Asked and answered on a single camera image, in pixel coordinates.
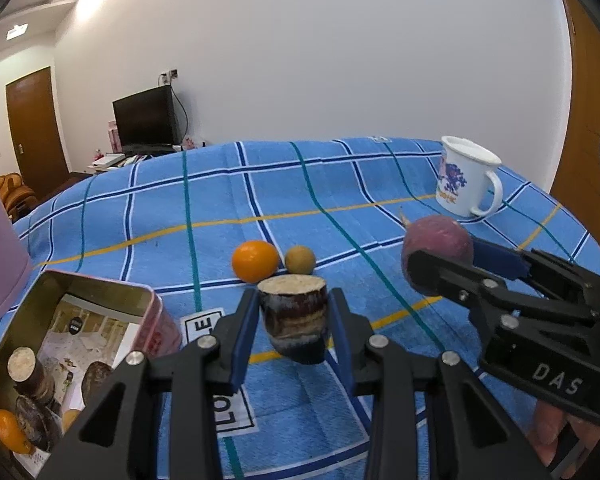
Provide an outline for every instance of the finger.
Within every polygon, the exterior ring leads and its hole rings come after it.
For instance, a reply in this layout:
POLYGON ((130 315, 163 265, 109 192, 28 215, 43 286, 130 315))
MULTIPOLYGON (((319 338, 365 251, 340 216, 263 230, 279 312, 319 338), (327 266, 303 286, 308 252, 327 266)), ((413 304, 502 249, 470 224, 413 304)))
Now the finger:
POLYGON ((585 449, 584 452, 580 455, 579 459, 576 461, 576 469, 580 469, 582 464, 584 464, 587 457, 590 455, 591 451, 589 449, 585 449))
POLYGON ((600 426, 594 426, 573 415, 568 415, 567 420, 573 428, 573 433, 582 441, 587 449, 593 449, 600 440, 600 426))
POLYGON ((571 464, 564 473, 562 473, 562 478, 571 478, 576 474, 578 468, 576 467, 576 463, 571 464))
POLYGON ((542 444, 548 446, 562 430, 564 413, 542 400, 536 403, 534 412, 534 427, 542 444))
POLYGON ((551 444, 543 444, 536 433, 536 430, 531 430, 529 434, 526 436, 529 440, 529 443, 534 448, 536 454, 540 458, 540 462, 544 466, 548 466, 551 461, 554 459, 555 451, 558 447, 558 441, 554 440, 551 444))

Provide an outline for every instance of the white mug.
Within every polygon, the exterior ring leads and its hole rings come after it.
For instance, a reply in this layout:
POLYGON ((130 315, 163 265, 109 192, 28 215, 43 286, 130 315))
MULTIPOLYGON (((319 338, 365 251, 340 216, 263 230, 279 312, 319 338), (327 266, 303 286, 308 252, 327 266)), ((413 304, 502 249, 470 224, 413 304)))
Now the white mug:
POLYGON ((458 216, 488 216, 502 204, 502 182, 496 168, 500 158, 486 148, 460 137, 442 137, 442 159, 438 172, 438 203, 458 216), (478 206, 493 183, 493 203, 487 211, 478 206))

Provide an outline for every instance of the wooden door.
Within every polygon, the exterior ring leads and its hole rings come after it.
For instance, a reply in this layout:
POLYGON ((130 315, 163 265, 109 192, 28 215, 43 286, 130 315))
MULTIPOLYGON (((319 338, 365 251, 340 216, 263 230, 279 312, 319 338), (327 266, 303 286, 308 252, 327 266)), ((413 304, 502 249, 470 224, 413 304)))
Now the wooden door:
POLYGON ((600 244, 600 33, 578 0, 564 0, 570 24, 571 110, 551 195, 600 244))
POLYGON ((13 149, 24 184, 40 200, 69 178, 51 89, 51 67, 6 86, 13 149))

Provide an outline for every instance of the television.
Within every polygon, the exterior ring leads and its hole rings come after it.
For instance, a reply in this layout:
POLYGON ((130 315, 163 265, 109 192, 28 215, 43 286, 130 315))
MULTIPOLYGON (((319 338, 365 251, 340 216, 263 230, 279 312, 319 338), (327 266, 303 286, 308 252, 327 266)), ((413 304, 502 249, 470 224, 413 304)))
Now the television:
POLYGON ((114 101, 113 113, 125 155, 172 152, 180 142, 170 85, 114 101))

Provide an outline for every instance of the orange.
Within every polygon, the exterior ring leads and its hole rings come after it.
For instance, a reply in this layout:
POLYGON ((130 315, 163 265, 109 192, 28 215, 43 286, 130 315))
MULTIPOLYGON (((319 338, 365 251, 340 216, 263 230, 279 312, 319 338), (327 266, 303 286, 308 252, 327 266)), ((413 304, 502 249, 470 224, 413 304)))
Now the orange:
POLYGON ((7 410, 0 410, 0 442, 14 453, 33 453, 33 446, 18 426, 16 416, 7 410))
POLYGON ((263 240, 250 240, 238 246, 231 258, 231 266, 241 280, 258 283, 271 276, 278 268, 280 257, 276 248, 263 240))

